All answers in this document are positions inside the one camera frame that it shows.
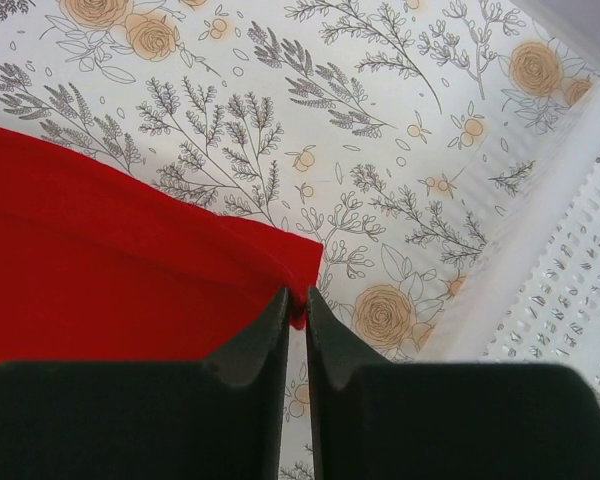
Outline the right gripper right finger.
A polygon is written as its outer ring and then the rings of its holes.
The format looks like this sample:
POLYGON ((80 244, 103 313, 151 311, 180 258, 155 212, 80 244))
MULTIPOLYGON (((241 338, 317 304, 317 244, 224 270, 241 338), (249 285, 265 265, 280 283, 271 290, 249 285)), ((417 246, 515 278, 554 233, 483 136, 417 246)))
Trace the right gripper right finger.
POLYGON ((600 406, 556 364, 388 361, 307 297, 319 479, 600 479, 600 406))

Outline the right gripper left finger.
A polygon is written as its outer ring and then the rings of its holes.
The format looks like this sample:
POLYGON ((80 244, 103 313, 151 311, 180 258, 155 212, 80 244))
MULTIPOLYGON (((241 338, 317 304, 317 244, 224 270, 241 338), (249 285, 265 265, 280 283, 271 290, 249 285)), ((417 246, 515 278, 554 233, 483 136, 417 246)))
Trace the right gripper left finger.
POLYGON ((274 479, 289 293, 198 361, 0 364, 0 479, 274 479))

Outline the red t shirt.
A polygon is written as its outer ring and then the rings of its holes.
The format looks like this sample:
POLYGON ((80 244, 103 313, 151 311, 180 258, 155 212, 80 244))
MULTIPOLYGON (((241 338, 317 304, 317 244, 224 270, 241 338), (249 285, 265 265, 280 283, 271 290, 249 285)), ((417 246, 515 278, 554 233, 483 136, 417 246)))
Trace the red t shirt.
POLYGON ((0 363, 197 360, 284 287, 301 328, 321 255, 0 128, 0 363))

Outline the white plastic basket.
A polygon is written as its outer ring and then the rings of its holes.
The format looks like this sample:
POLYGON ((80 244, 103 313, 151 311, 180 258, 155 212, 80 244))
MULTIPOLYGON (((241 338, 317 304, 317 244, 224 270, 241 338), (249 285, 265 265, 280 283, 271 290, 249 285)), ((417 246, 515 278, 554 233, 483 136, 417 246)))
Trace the white plastic basket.
MULTIPOLYGON (((600 1, 523 8, 600 71, 600 1)), ((542 142, 419 358, 559 363, 600 394, 600 79, 542 142)))

